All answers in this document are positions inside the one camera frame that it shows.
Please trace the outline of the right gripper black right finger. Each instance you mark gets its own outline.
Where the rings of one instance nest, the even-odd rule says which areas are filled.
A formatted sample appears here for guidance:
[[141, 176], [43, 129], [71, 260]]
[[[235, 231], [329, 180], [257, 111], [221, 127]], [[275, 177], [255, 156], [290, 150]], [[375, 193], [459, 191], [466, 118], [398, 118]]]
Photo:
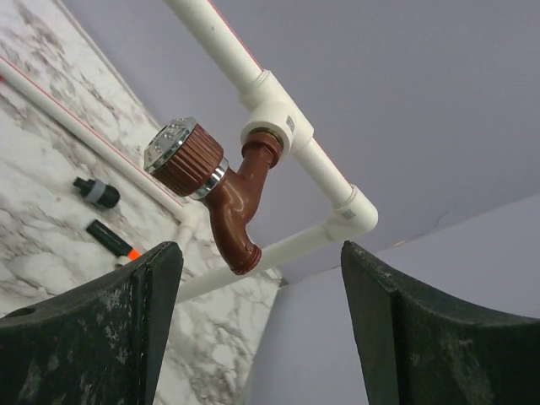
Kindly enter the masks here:
[[475, 305], [347, 241], [341, 269], [370, 404], [537, 404], [539, 320]]

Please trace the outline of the white PVC pipe frame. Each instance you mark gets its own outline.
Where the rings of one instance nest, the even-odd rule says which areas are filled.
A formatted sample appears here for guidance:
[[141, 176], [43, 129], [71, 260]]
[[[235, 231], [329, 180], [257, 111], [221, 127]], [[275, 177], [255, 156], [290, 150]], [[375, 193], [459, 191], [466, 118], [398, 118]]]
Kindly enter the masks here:
[[[237, 88], [250, 117], [240, 139], [265, 130], [283, 146], [281, 159], [293, 156], [319, 190], [328, 198], [332, 211], [322, 224], [261, 248], [262, 258], [245, 275], [236, 275], [227, 264], [184, 283], [180, 301], [187, 301], [233, 284], [252, 274], [301, 257], [330, 243], [363, 235], [378, 222], [375, 205], [355, 185], [350, 184], [314, 139], [314, 129], [273, 73], [263, 69], [222, 14], [209, 1], [171, 1], [169, 7]], [[179, 196], [126, 158], [111, 143], [67, 110], [32, 78], [8, 59], [1, 61], [2, 77], [20, 93], [41, 107], [88, 147], [150, 195], [179, 221], [188, 217]]]

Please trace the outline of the brown plastic faucet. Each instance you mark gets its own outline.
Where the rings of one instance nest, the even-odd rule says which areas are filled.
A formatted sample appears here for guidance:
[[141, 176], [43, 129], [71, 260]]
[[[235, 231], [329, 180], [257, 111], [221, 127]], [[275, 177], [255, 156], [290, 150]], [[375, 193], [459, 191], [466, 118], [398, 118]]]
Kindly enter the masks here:
[[262, 258], [247, 225], [258, 210], [268, 172], [283, 146], [265, 130], [248, 135], [237, 171], [224, 149], [192, 117], [169, 121], [143, 152], [144, 170], [179, 197], [190, 197], [208, 210], [213, 238], [232, 273], [245, 275]]

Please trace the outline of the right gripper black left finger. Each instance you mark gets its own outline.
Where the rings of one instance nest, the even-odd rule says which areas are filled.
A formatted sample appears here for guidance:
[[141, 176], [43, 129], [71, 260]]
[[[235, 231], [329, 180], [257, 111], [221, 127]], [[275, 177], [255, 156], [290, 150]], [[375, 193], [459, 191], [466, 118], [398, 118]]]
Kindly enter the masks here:
[[1, 319], [3, 404], [151, 404], [183, 268], [163, 242]]

